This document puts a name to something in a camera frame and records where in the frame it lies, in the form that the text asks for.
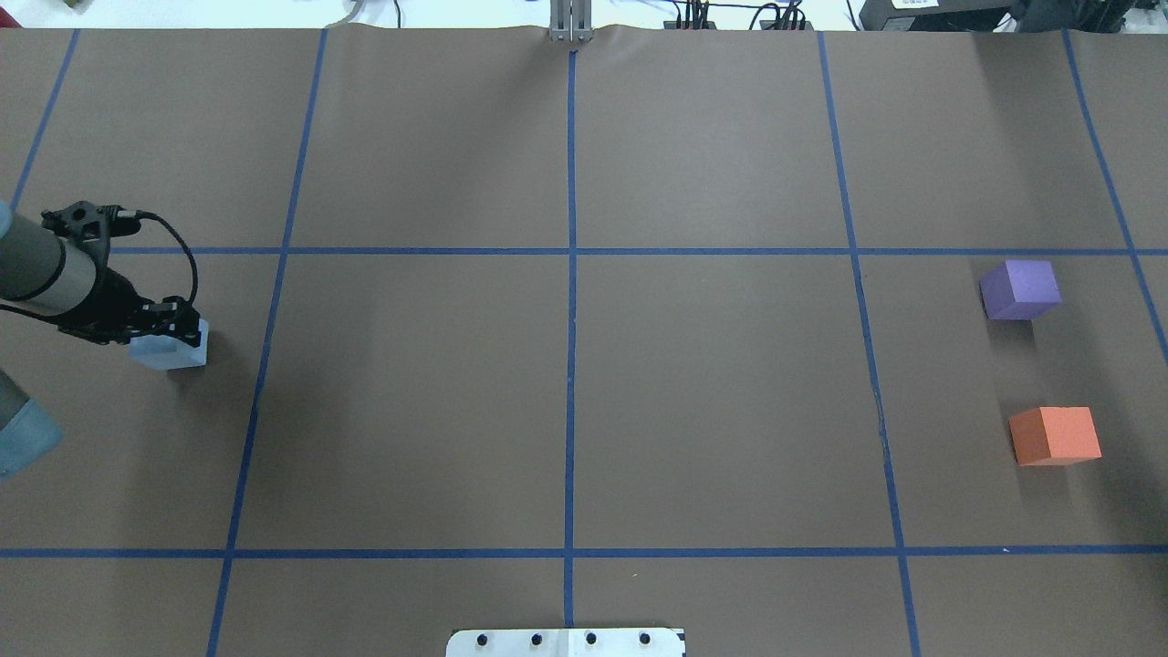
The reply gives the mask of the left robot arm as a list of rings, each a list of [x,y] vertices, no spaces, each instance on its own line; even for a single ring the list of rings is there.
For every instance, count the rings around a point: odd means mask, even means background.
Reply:
[[[200,369],[208,361],[209,324],[195,307],[199,267],[185,240],[178,245],[192,270],[185,296],[150,299],[111,267],[113,240],[142,222],[171,222],[121,205],[67,205],[40,221],[4,205],[1,297],[4,311],[100,346],[117,344],[150,369]]]

